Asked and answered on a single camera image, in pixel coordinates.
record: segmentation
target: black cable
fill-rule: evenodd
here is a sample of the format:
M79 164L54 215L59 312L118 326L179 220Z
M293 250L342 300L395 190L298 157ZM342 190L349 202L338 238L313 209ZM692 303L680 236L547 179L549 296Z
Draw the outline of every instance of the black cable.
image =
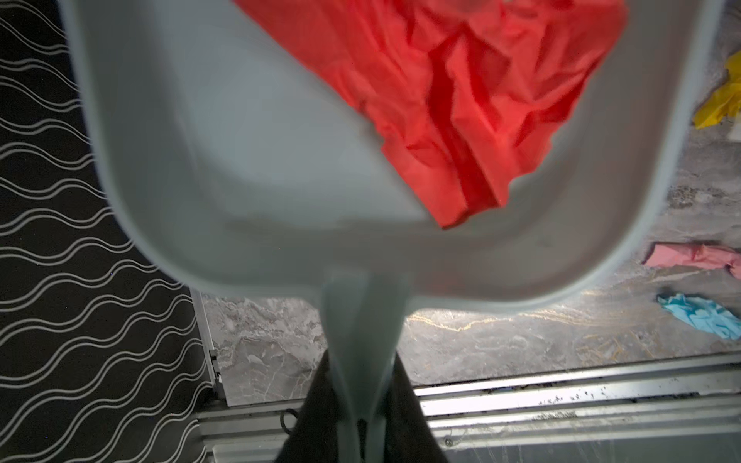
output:
M288 429L288 426L285 425L285 414L290 413L293 415L295 419L299 419L299 412L295 411L293 408L286 408L280 413L280 427L283 429L283 432L288 434L290 436L290 429Z

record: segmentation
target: dustpan handle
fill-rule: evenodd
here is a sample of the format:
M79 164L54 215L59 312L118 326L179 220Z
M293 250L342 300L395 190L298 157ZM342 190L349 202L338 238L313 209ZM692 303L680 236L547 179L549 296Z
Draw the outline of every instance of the dustpan handle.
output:
M340 463L361 462L358 421L365 420L365 462L382 463L382 411L409 297L408 280L370 273L336 273L325 285L319 314L340 404Z

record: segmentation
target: yellow cloth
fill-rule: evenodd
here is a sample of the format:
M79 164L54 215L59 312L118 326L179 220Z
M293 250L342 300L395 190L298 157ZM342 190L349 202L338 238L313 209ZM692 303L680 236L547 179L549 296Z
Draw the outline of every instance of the yellow cloth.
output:
M725 62L728 70L728 81L697 111L693 122L702 129L719 124L723 117L736 117L741 110L741 51Z

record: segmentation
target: pink cloth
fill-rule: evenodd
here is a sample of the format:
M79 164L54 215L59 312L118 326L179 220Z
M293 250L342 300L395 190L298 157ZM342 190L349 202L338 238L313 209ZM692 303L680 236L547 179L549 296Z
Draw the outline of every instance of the pink cloth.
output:
M730 266L731 275L741 280L741 254L725 246L704 244L657 244L644 263L646 267L688 265L708 270Z

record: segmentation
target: red cloth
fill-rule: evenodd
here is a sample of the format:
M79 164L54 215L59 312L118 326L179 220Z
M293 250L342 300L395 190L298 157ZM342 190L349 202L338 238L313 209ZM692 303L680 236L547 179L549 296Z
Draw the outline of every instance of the red cloth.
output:
M644 265L661 268L687 265L706 270L729 266L731 275L741 280L741 253L726 246L659 243Z
M507 204L625 26L622 0L234 0L384 138L442 227Z

